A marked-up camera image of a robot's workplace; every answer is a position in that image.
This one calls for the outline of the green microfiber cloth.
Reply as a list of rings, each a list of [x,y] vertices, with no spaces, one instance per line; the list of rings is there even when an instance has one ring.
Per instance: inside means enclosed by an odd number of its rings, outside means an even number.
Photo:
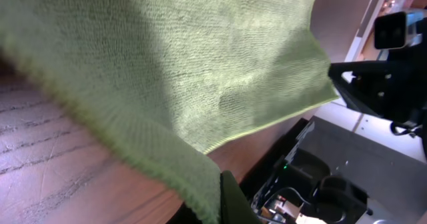
[[[224,143],[336,97],[315,0],[1,0],[16,68],[142,173],[220,220]]]

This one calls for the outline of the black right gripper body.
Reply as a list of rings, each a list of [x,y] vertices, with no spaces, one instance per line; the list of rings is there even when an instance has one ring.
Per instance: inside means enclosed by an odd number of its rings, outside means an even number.
[[[421,44],[388,52],[388,70],[378,89],[383,119],[395,124],[426,122],[426,30]]]

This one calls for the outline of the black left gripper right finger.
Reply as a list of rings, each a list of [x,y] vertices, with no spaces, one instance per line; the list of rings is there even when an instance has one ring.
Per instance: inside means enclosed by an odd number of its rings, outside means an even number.
[[[383,117],[378,88],[388,70],[386,61],[332,63],[328,76],[346,103],[360,113]]]

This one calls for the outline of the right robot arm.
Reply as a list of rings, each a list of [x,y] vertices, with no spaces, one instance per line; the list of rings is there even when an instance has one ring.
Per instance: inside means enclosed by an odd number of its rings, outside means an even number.
[[[328,76],[353,111],[391,122],[395,136],[426,143],[426,19],[399,12],[374,22],[374,46],[388,50],[385,61],[333,63]],[[368,212],[368,195],[343,177],[309,177],[274,155],[245,178],[240,189],[256,208],[281,191],[305,204],[303,212],[327,223],[352,223]]]

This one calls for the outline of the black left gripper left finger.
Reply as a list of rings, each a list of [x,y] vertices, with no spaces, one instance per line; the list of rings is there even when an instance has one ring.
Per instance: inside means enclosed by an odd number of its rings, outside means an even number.
[[[230,171],[221,173],[221,224],[260,224]]]

